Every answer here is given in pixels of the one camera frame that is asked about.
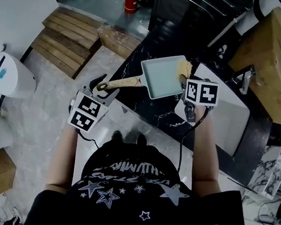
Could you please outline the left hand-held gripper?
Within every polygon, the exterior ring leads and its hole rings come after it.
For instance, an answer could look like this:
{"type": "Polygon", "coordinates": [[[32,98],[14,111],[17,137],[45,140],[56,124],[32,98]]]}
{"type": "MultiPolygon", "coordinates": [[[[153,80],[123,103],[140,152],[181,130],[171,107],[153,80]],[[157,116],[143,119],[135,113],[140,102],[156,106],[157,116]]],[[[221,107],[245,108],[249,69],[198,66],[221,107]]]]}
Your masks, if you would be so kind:
{"type": "Polygon", "coordinates": [[[93,74],[82,83],[75,97],[69,103],[68,124],[82,131],[91,131],[94,126],[107,114],[109,106],[117,97],[120,89],[107,94],[95,95],[94,88],[101,83],[107,74],[93,74]]]}

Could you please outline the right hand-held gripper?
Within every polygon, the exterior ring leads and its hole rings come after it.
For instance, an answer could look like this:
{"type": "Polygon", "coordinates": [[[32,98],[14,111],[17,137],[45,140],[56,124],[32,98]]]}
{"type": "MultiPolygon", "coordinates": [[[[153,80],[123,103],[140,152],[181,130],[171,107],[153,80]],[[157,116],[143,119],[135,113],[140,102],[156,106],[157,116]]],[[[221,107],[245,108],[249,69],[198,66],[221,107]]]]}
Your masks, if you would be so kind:
{"type": "Polygon", "coordinates": [[[219,85],[208,79],[187,79],[179,75],[179,82],[183,89],[180,97],[183,103],[184,120],[195,122],[195,106],[206,106],[208,110],[217,106],[219,85]]]}

